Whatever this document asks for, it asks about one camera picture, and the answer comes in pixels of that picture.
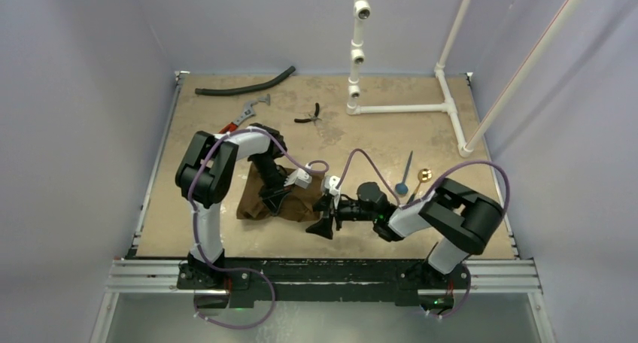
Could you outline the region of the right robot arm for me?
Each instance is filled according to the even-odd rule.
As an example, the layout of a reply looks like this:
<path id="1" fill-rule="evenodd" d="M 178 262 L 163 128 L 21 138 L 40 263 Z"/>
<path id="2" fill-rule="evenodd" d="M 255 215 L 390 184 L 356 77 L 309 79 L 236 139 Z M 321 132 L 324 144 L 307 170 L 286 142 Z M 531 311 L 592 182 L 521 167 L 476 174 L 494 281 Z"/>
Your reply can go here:
<path id="1" fill-rule="evenodd" d="M 383 240 L 402 241 L 415 232 L 433 228 L 441 236 L 422 268 L 424 282 L 440 288 L 467 257 L 481 255 L 503 220 L 504 208 L 493 199 L 450 178 L 442 180 L 430 197 L 409 207 L 391 203 L 375 182 L 357 188 L 357 196 L 337 196 L 324 190 L 313 206 L 320 219 L 307 233 L 332 239 L 345 221 L 369 221 Z"/>

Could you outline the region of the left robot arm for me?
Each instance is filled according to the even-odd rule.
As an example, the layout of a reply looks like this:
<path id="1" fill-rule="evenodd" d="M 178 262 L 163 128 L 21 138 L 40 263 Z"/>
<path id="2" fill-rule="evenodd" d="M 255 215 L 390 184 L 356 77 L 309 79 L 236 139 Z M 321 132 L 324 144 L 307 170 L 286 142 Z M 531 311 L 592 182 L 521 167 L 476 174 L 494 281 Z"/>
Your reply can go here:
<path id="1" fill-rule="evenodd" d="M 284 185 L 288 173 L 275 160 L 287 152 L 284 137 L 273 128 L 253 123 L 240 132 L 215 136 L 198 131 L 175 175 L 181 195 L 196 217 L 195 243 L 187 256 L 185 275 L 194 275 L 207 290 L 224 279 L 224 249 L 220 237 L 220 203 L 229 191 L 235 163 L 252 162 L 263 182 L 259 198 L 277 216 L 292 192 Z"/>

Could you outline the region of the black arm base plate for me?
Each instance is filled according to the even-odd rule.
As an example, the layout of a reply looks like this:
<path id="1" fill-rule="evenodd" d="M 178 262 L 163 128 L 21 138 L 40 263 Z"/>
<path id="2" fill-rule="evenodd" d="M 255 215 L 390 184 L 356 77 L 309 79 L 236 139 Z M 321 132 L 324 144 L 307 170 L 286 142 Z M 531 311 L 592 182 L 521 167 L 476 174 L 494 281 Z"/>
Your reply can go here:
<path id="1" fill-rule="evenodd" d="M 271 298 L 448 308 L 451 294 L 470 286 L 462 265 L 443 275 L 422 259 L 224 257 L 221 268 L 217 272 L 189 258 L 178 265 L 176 287 L 198 294 L 217 290 L 232 308 L 251 308 Z"/>

